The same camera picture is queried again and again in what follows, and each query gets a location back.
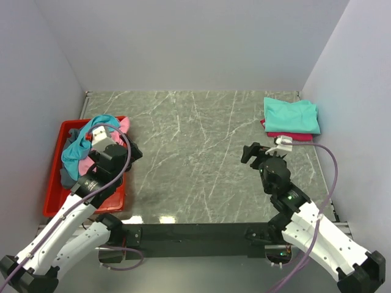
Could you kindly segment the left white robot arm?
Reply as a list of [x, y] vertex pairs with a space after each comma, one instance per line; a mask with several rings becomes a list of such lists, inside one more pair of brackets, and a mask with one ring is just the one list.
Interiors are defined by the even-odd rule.
[[79, 236], [73, 233], [123, 183], [142, 152], [128, 136], [120, 145], [110, 138], [93, 139], [94, 161], [72, 187], [65, 203], [42, 232], [16, 256], [1, 259], [5, 284], [17, 292], [54, 292], [59, 280], [79, 260], [97, 247], [118, 244], [123, 223], [112, 214], [101, 214]]

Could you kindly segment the cyan blue t-shirt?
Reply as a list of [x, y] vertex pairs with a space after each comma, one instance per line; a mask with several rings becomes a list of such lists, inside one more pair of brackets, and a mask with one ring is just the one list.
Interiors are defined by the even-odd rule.
[[70, 178], [75, 181], [79, 178], [79, 161], [85, 159], [91, 149], [91, 142], [86, 140], [86, 134], [93, 126], [100, 123], [113, 125], [117, 128], [120, 126], [118, 119], [112, 115], [98, 115], [88, 121], [86, 125], [79, 130], [76, 139], [62, 152], [61, 159], [64, 168], [68, 172]]

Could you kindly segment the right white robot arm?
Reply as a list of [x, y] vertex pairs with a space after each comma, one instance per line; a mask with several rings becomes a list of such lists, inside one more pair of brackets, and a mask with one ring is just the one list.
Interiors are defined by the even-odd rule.
[[355, 243], [323, 213], [330, 199], [317, 206], [291, 182], [285, 156], [296, 143], [280, 136], [273, 147], [254, 142], [244, 146], [241, 163], [254, 158], [250, 167], [258, 170], [263, 190], [278, 214], [269, 222], [268, 236], [277, 244], [286, 242], [303, 252], [294, 269], [270, 292], [278, 292], [312, 259], [337, 282], [340, 292], [376, 292], [386, 280], [386, 259]]

